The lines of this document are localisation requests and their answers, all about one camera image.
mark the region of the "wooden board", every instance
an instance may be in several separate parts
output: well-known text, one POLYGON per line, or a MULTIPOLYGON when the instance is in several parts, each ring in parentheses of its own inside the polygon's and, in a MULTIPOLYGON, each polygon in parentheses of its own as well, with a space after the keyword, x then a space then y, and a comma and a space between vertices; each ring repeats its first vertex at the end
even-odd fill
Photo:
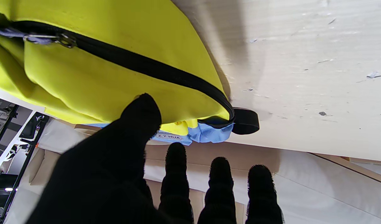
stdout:
POLYGON ((381 161, 381 0, 173 1, 259 114, 230 142, 381 161))

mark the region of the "fabric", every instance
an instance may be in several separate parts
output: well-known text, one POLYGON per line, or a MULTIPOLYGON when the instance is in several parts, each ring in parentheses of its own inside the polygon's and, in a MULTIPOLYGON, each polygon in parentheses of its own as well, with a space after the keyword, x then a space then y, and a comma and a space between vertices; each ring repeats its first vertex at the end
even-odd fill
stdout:
POLYGON ((221 129, 213 128, 207 124, 199 123, 196 128, 189 128, 188 137, 195 142, 212 142, 219 143, 229 139, 233 129, 233 124, 221 129))
MULTIPOLYGON (((201 78, 223 94, 197 32, 170 0, 0 0, 0 13, 10 21, 42 22, 130 50, 201 78)), ((230 119, 221 104, 200 91, 129 70, 78 47, 23 44, 20 38, 0 36, 0 88, 73 124, 111 123, 145 92, 158 104, 165 132, 186 136, 197 119, 230 119)))
POLYGON ((61 156, 59 153, 55 153, 49 150, 44 150, 44 152, 44 160, 42 160, 41 166, 38 169, 34 179, 30 182, 31 186, 45 186, 51 177, 56 162, 61 156))
POLYGON ((33 181, 34 177, 37 175, 38 170, 40 169, 42 161, 44 160, 44 152, 44 149, 38 148, 37 153, 33 156, 31 162, 26 168, 26 171, 29 174, 29 183, 33 181))
MULTIPOLYGON (((107 124, 90 124, 91 126, 103 128, 107 124)), ((231 131, 233 129, 233 124, 226 126, 221 129, 213 128, 207 124, 199 123, 196 128, 189 128, 189 134, 186 136, 180 136, 168 132, 158 131, 153 137, 153 140, 161 142, 181 142, 182 145, 189 146, 192 141, 205 143, 219 143, 224 142, 229 139, 231 131)))

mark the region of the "finger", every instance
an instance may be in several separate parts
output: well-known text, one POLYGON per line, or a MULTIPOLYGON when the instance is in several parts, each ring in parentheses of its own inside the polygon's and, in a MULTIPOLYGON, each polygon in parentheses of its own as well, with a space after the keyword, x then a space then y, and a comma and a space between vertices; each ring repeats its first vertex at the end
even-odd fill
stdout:
POLYGON ((217 157, 211 163, 205 204, 198 224, 236 223, 231 167, 224 157, 217 157))
POLYGON ((269 169, 253 166, 249 171, 249 206, 246 224, 282 224, 282 211, 276 201, 276 191, 269 169))
POLYGON ((83 140, 61 156, 62 163, 77 159, 88 166, 102 166, 118 181, 143 178, 145 145, 162 122, 153 98, 143 94, 130 103, 120 119, 83 140))
POLYGON ((193 223, 189 183, 186 177, 186 151, 181 143, 172 143, 165 159, 166 176, 162 181, 159 211, 175 220, 193 223))
POLYGON ((88 138, 87 143, 104 148, 117 147, 123 143, 128 147, 142 148, 156 134, 161 123, 162 117, 156 102, 145 93, 131 102, 119 119, 88 138))

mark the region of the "black metal frame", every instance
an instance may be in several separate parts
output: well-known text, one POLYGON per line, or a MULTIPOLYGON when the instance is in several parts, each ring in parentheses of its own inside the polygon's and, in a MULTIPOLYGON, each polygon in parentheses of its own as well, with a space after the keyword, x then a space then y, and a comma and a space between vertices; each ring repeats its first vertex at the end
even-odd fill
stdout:
MULTIPOLYGON (((13 110, 11 111, 11 113, 13 113, 14 116, 11 116, 11 114, 10 114, 7 122, 4 124, 4 127, 1 130, 1 132, 0 132, 0 141, 1 141, 2 136, 4 135, 5 131, 7 130, 7 127, 9 125, 9 123, 11 122, 12 118, 16 117, 16 115, 17 115, 17 113, 16 113, 17 108, 18 108, 18 106, 15 105, 13 110)), ((13 201, 13 199, 15 197, 15 194, 16 194, 16 189, 19 186, 20 180, 23 177, 23 174, 24 174, 24 172, 25 172, 25 170, 27 168, 27 165, 30 162, 31 155, 33 154, 34 149, 35 149, 35 147, 36 147, 36 145, 38 143, 38 140, 40 139, 40 137, 42 135, 42 132, 44 131, 45 125, 47 124, 47 122, 49 120, 49 116, 43 115, 43 114, 41 116, 42 117, 40 118, 40 129, 38 130, 38 133, 37 133, 35 139, 33 141, 29 141, 29 140, 26 140, 26 139, 20 139, 20 141, 29 144, 30 148, 29 148, 29 152, 27 154, 26 160, 24 161, 24 164, 23 164, 23 166, 22 166, 22 168, 20 170, 20 173, 17 176, 17 179, 16 179, 15 184, 13 186, 13 190, 9 194, 7 202, 5 203, 5 206, 4 206, 4 210, 2 211, 2 214, 0 215, 0 224, 2 224, 4 222, 4 220, 5 220, 5 218, 7 217, 7 213, 9 211, 9 208, 10 208, 10 206, 12 204, 12 201, 13 201)))
POLYGON ((16 111, 17 111, 18 108, 19 108, 19 106, 18 106, 18 105, 15 105, 15 106, 12 108, 12 111, 10 111, 10 113, 9 113, 9 117, 8 117, 8 119, 7 119, 7 122, 5 122, 5 124, 4 124, 4 126, 2 127, 2 130, 1 130, 1 132, 0 132, 0 142, 1 142, 2 137, 3 137, 4 134, 5 134, 5 131, 7 131, 10 122, 12 121, 13 118, 16 118, 16 116, 17 116, 16 111))

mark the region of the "white surface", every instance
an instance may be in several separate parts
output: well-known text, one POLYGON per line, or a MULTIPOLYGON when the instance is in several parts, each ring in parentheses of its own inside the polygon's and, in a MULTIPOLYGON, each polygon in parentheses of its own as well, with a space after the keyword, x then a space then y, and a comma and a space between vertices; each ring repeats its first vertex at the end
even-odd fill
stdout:
MULTIPOLYGON (((166 149, 147 146, 146 179, 162 181, 166 149)), ((189 186, 203 192, 212 159, 225 156, 242 204, 248 202, 248 169, 269 167, 286 224, 381 224, 381 183, 312 154, 231 143, 192 144, 186 153, 189 186)))
POLYGON ((173 1, 259 114, 230 142, 381 160, 381 0, 173 1))
POLYGON ((87 137, 72 127, 50 118, 38 141, 38 147, 62 154, 87 137))

